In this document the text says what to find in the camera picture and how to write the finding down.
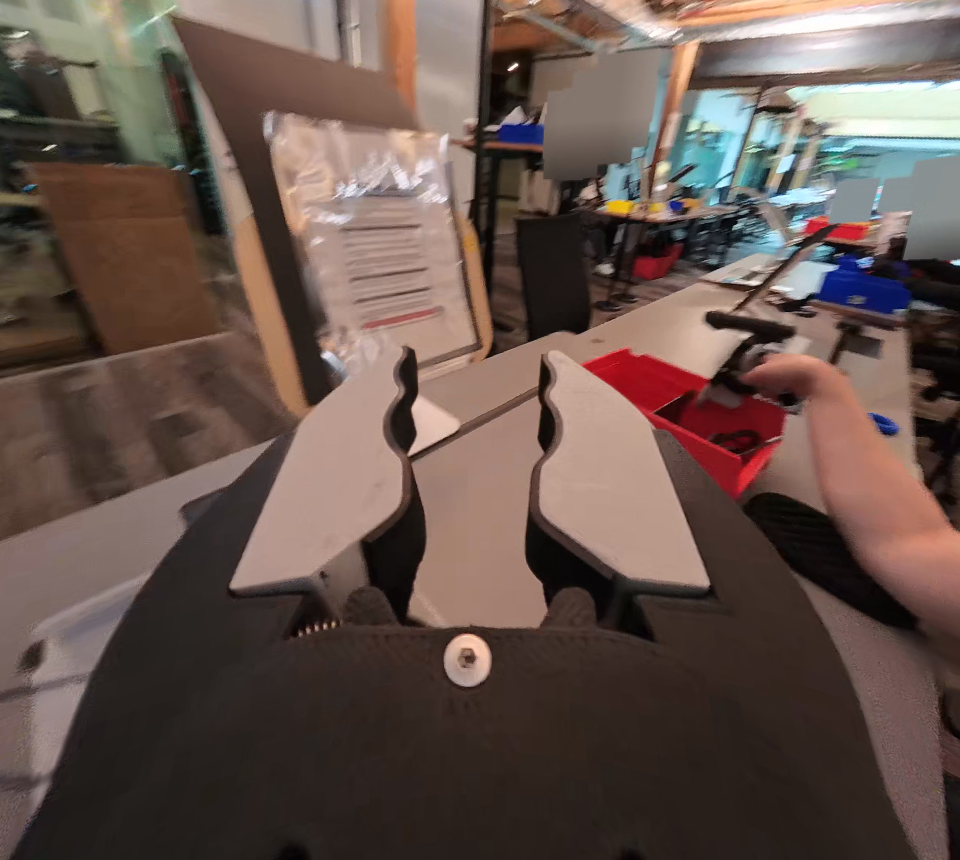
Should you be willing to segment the black panel on white stand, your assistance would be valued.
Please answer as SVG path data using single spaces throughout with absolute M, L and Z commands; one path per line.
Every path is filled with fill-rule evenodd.
M 782 259 L 744 258 L 728 267 L 702 277 L 702 281 L 714 286 L 738 292 L 740 301 L 733 309 L 734 312 L 746 309 L 765 302 L 774 288 L 801 263 L 806 262 L 813 251 L 825 243 L 839 227 L 838 224 L 828 223 L 806 236 L 794 245 L 786 248 L 786 255 Z

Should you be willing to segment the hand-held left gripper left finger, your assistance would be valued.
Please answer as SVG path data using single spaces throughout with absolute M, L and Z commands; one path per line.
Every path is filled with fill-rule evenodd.
M 356 590 L 379 590 L 408 621 L 426 554 L 410 458 L 417 358 L 392 347 L 296 428 L 229 582 L 237 598 L 299 595 L 327 619 Z

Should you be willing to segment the black office chair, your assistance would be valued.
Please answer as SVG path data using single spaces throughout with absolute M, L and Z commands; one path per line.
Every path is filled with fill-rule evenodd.
M 519 216 L 514 225 L 528 341 L 587 331 L 593 303 L 579 214 Z
M 935 458 L 923 481 L 941 506 L 952 512 L 958 506 L 958 266 L 934 259 L 915 259 L 906 266 L 905 284 L 913 301 L 938 309 L 937 316 L 922 312 L 913 318 L 911 365 L 928 375 L 918 399 L 927 404 L 946 399 L 954 408 L 942 419 L 916 415 L 914 432 Z

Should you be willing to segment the instruction sheet board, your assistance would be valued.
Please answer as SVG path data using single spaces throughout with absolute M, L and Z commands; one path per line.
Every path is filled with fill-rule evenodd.
M 493 321 L 451 140 L 363 66 L 174 14 L 246 300 L 302 417 L 390 345 L 421 380 L 478 363 Z

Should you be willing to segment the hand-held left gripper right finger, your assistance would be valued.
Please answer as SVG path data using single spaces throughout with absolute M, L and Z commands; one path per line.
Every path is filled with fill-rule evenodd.
M 657 429 L 567 354 L 548 351 L 539 369 L 525 558 L 546 605 L 578 589 L 601 624 L 642 627 L 642 595 L 707 597 L 711 580 Z

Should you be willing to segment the black wrist rest pad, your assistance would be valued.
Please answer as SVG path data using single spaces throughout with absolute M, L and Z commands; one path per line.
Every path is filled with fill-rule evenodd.
M 885 626 L 914 633 L 918 620 L 861 567 L 834 521 L 783 494 L 758 494 L 743 512 L 795 573 Z

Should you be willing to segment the red storage bin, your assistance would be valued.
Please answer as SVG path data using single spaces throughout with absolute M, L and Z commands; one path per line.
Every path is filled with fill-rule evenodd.
M 684 245 L 682 243 L 671 244 L 663 248 L 659 253 L 640 253 L 632 264 L 632 276 L 635 280 L 652 281 L 664 278 L 669 274 L 681 257 Z

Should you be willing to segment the brown cardboard panel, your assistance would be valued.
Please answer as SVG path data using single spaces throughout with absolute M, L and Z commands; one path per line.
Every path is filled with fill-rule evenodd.
M 70 162 L 36 162 L 29 171 L 107 355 L 221 331 L 181 173 Z

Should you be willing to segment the red plastic bin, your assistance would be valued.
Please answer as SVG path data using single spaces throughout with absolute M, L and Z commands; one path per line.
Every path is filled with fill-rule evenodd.
M 734 499 L 769 466 L 786 432 L 786 411 L 762 398 L 745 398 L 734 411 L 699 409 L 707 379 L 647 354 L 616 350 L 583 365 L 673 436 Z

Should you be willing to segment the person's right forearm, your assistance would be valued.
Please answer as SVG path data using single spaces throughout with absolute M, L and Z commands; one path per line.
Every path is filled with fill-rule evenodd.
M 921 626 L 957 640 L 958 531 L 884 442 L 843 374 L 816 368 L 806 399 L 821 494 L 859 565 Z

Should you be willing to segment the person's right hand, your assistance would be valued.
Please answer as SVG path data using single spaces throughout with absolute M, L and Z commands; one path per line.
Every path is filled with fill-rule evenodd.
M 762 397 L 793 407 L 825 402 L 845 385 L 834 366 L 806 354 L 772 354 L 740 379 Z

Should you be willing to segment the clear plastic bin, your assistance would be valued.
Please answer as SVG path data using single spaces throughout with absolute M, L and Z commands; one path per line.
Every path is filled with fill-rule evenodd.
M 37 650 L 30 686 L 41 689 L 85 682 L 148 576 L 143 573 L 103 590 L 38 624 L 30 641 Z

